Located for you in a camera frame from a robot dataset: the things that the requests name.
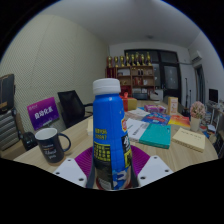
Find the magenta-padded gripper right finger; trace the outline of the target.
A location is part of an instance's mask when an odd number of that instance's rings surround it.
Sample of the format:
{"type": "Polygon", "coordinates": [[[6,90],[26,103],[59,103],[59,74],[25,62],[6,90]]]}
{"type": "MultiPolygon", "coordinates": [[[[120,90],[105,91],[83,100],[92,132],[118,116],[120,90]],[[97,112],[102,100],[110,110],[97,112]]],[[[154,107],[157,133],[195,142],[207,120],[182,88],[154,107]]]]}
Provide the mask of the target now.
{"type": "Polygon", "coordinates": [[[134,188],[157,181],[173,171],[158,156],[149,156],[139,148],[132,149],[131,183],[134,188]]]}

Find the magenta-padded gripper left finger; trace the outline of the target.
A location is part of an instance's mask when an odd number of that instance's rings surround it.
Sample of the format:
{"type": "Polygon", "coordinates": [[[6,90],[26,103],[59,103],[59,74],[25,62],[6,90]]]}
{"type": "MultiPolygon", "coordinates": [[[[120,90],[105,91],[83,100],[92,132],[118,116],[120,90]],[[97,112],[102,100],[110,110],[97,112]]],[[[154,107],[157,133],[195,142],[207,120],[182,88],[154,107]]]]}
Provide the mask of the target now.
{"type": "Polygon", "coordinates": [[[95,181],[92,148],[86,149],[76,158],[67,158],[53,174],[81,187],[92,188],[95,181]]]}

